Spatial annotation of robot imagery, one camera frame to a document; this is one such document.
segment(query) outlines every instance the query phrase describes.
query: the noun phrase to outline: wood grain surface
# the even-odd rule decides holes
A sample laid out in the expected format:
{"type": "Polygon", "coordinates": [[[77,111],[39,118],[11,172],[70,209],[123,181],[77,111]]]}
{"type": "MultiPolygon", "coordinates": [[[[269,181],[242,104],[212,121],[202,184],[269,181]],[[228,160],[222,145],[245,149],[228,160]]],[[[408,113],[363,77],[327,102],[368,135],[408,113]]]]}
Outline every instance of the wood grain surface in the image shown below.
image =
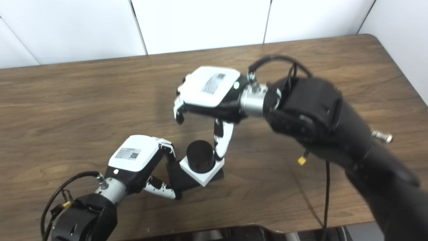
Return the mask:
{"type": "MultiPolygon", "coordinates": [[[[194,140],[213,142],[213,119],[188,114],[176,124],[172,106],[182,78],[200,65],[246,73],[265,54],[286,54],[331,80],[371,127],[395,136],[388,148],[428,184],[428,108],[371,35],[64,63],[0,70],[0,235],[39,240],[42,209],[72,175],[104,171],[130,135],[168,139],[178,157],[194,140]]],[[[264,66],[260,82],[288,72],[264,66]]],[[[235,127],[225,178],[184,193],[180,201],[150,193],[128,196],[118,208],[110,241],[257,224],[290,232],[321,227],[325,169],[263,119],[235,127]]],[[[329,226],[372,221],[362,198],[332,166],[329,226]]],[[[165,161],[154,174],[167,179],[165,161]]],[[[74,197],[95,191],[92,179],[71,185],[74,197]]]]}

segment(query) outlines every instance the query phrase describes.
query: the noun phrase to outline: white label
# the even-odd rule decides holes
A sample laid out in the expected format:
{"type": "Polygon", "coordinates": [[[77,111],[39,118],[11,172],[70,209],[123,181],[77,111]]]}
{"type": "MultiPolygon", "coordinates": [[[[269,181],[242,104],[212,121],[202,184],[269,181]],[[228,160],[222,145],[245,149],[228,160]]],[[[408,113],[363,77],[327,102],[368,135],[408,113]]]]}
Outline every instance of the white label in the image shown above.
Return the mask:
{"type": "Polygon", "coordinates": [[[220,86],[221,81],[223,81],[225,74],[214,74],[211,76],[211,78],[207,81],[207,83],[202,87],[202,92],[208,93],[208,94],[214,94],[218,87],[220,86]]]}
{"type": "Polygon", "coordinates": [[[117,153],[115,158],[117,159],[127,159],[135,161],[137,159],[138,154],[140,154],[140,149],[134,149],[134,148],[122,148],[117,153]]]}

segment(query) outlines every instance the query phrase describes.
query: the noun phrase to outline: white square block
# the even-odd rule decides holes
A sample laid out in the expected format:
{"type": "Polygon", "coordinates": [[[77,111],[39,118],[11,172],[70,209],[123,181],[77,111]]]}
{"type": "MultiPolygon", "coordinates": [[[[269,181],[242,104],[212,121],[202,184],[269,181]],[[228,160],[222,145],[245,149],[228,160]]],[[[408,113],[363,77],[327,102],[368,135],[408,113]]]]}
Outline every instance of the white square block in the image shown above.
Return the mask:
{"type": "Polygon", "coordinates": [[[183,169],[183,171],[185,171],[189,176],[199,182],[199,184],[201,184],[203,187],[207,185],[207,183],[216,175],[216,173],[223,167],[223,165],[224,158],[221,161],[215,161],[214,167],[213,169],[211,169],[211,171],[200,174],[190,169],[187,156],[185,156],[180,162],[181,169],[183,169]]]}

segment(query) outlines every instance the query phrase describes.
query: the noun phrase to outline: black cylindrical object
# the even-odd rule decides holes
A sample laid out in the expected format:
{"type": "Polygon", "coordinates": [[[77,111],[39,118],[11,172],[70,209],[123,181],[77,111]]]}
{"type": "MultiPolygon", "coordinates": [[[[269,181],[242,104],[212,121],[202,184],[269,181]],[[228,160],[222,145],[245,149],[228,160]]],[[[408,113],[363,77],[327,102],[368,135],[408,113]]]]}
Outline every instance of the black cylindrical object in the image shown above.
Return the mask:
{"type": "Polygon", "coordinates": [[[190,143],[186,155],[190,169],[196,173],[207,173],[215,165],[213,148],[207,141],[197,140],[190,143]]]}

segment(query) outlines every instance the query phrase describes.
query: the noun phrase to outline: silver knob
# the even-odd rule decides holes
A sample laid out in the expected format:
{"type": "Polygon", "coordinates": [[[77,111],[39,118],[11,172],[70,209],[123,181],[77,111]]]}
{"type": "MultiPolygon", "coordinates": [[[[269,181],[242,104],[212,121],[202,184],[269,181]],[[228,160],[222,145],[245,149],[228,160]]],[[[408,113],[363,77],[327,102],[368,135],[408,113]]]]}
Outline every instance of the silver knob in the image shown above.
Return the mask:
{"type": "Polygon", "coordinates": [[[97,176],[97,181],[100,184],[101,189],[104,190],[104,189],[108,188],[108,183],[101,173],[100,173],[100,175],[97,176]]]}
{"type": "Polygon", "coordinates": [[[373,130],[372,131],[372,137],[375,137],[385,143],[391,143],[392,142],[392,135],[389,133],[382,133],[380,131],[373,130]]]}

